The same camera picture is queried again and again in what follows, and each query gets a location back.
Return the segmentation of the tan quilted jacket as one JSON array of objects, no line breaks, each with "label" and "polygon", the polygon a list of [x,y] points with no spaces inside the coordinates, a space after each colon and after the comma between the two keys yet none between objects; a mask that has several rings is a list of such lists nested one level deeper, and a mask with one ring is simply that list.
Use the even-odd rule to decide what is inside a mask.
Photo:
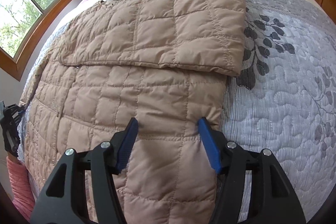
[{"label": "tan quilted jacket", "polygon": [[207,223],[217,177],[198,134],[220,124],[244,54],[245,0],[108,0],[52,39],[20,102],[25,165],[41,189],[68,148],[139,123],[114,183],[128,223]]}]

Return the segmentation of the grey patterned quilt bedspread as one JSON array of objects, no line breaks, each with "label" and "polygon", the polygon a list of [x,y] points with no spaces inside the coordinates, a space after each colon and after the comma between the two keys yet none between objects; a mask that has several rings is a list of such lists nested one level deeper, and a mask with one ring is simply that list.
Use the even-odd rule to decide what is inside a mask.
[{"label": "grey patterned quilt bedspread", "polygon": [[[62,19],[28,79],[52,39],[101,1]],[[216,129],[245,149],[270,149],[310,220],[335,186],[335,24],[314,0],[245,0],[243,34],[241,71],[227,77]]]}]

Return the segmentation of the large left window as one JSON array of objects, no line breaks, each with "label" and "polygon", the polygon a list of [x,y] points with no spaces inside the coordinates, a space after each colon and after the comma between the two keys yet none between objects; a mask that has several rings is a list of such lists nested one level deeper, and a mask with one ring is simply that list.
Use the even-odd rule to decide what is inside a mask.
[{"label": "large left window", "polygon": [[1,69],[16,80],[51,23],[72,0],[1,0]]}]

